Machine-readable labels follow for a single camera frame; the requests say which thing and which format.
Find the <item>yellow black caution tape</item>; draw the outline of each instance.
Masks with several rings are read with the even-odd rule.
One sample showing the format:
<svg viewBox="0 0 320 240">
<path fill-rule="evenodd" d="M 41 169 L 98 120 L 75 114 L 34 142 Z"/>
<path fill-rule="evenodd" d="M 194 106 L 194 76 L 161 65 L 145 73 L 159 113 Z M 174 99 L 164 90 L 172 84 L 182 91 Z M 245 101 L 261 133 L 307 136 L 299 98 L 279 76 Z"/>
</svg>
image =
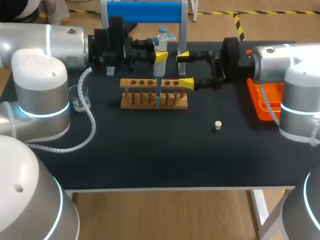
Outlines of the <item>yellow black caution tape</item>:
<svg viewBox="0 0 320 240">
<path fill-rule="evenodd" d="M 233 14 L 233 19 L 234 19 L 234 23 L 235 23 L 236 29 L 238 31 L 238 36 L 240 38 L 240 41 L 246 40 L 244 31 L 243 31 L 243 29 L 241 27 L 241 24 L 240 24 L 239 14 L 234 13 Z"/>
<path fill-rule="evenodd" d="M 90 11 L 90 10 L 72 10 L 69 9 L 70 13 L 78 13 L 78 14 L 96 14 L 96 15 L 100 15 L 101 12 L 97 12 L 97 11 Z"/>
<path fill-rule="evenodd" d="M 73 10 L 69 9 L 70 13 L 78 13 L 78 14 L 96 14 L 100 15 L 100 12 L 91 11 L 91 10 Z M 320 11 L 201 11 L 198 12 L 198 15 L 233 15 L 233 14 L 320 14 Z"/>
<path fill-rule="evenodd" d="M 202 11 L 198 12 L 198 15 L 233 15 L 233 14 L 320 14 L 320 11 Z"/>
</svg>

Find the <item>white rubber stopper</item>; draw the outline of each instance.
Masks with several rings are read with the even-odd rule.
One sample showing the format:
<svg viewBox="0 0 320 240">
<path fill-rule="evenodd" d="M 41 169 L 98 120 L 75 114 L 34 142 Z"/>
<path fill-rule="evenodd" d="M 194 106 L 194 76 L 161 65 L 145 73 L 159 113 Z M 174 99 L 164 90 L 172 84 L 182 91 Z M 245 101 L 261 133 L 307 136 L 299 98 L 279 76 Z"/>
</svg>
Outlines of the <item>white rubber stopper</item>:
<svg viewBox="0 0 320 240">
<path fill-rule="evenodd" d="M 214 125 L 215 125 L 215 129 L 216 129 L 216 130 L 219 130 L 219 129 L 221 128 L 221 126 L 222 126 L 222 122 L 216 121 L 216 122 L 214 123 Z"/>
</svg>

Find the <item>wooden floor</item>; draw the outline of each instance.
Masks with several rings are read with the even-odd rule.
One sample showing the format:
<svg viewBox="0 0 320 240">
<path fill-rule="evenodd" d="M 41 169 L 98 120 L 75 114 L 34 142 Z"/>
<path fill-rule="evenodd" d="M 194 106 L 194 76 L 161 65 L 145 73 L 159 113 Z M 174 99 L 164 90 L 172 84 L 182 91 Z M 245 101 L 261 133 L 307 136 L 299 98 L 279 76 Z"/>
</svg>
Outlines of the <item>wooden floor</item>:
<svg viewBox="0 0 320 240">
<path fill-rule="evenodd" d="M 80 240 L 256 240 L 246 191 L 81 193 Z"/>
<path fill-rule="evenodd" d="M 70 9 L 100 11 L 99 0 L 69 3 Z M 199 12 L 214 11 L 318 11 L 318 0 L 199 0 Z M 237 36 L 234 19 L 227 15 L 199 15 L 188 22 L 188 41 L 222 41 Z M 320 42 L 320 15 L 247 14 L 240 16 L 247 41 L 296 40 Z M 101 27 L 100 17 L 72 13 L 67 22 L 83 26 L 92 34 Z M 135 38 L 150 38 L 160 24 L 139 24 Z M 178 26 L 168 24 L 178 35 Z M 0 94 L 9 71 L 0 69 Z M 282 196 L 268 190 L 271 211 Z M 76 198 L 81 228 L 80 240 L 256 240 L 246 191 L 181 191 L 80 193 Z"/>
</svg>

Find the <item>wooden peg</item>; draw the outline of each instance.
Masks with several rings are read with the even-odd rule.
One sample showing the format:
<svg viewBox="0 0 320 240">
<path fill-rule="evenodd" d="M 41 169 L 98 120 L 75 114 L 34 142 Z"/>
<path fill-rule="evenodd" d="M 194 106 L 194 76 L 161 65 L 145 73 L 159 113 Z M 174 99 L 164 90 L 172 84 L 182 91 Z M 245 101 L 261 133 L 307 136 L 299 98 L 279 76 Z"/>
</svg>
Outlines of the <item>wooden peg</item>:
<svg viewBox="0 0 320 240">
<path fill-rule="evenodd" d="M 126 98 L 129 97 L 129 88 L 127 87 L 124 88 L 124 95 Z"/>
<path fill-rule="evenodd" d="M 142 98 L 144 97 L 144 93 L 140 91 L 140 104 L 142 105 Z"/>
<path fill-rule="evenodd" d="M 175 92 L 173 97 L 173 106 L 175 106 L 177 103 L 177 95 L 178 95 L 177 92 Z"/>
<path fill-rule="evenodd" d="M 149 92 L 149 96 L 148 96 L 148 104 L 149 105 L 151 104 L 151 98 L 152 98 L 152 95 L 151 95 L 151 92 Z"/>
<path fill-rule="evenodd" d="M 185 96 L 185 93 L 186 93 L 186 89 L 185 89 L 185 88 L 182 88 L 182 89 L 181 89 L 180 98 L 183 98 L 183 97 Z"/>
<path fill-rule="evenodd" d="M 131 104 L 135 105 L 135 92 L 134 91 L 131 93 Z"/>
<path fill-rule="evenodd" d="M 165 93 L 165 105 L 168 105 L 168 98 L 169 98 L 169 94 L 166 92 Z"/>
</svg>

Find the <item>wooden test tube rack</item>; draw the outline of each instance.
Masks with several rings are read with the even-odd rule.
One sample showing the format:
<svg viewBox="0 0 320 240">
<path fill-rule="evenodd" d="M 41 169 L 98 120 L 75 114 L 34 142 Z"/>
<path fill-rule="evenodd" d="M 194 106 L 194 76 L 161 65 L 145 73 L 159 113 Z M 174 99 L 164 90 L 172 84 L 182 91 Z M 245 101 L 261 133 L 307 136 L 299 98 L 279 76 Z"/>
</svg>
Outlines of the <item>wooden test tube rack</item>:
<svg viewBox="0 0 320 240">
<path fill-rule="evenodd" d="M 122 109 L 157 109 L 157 94 L 152 92 L 152 90 L 157 91 L 156 79 L 122 78 L 120 87 L 124 89 L 121 99 Z M 177 92 L 168 93 L 166 90 L 177 90 Z M 158 109 L 188 109 L 186 88 L 181 86 L 179 80 L 163 79 L 161 91 Z"/>
</svg>

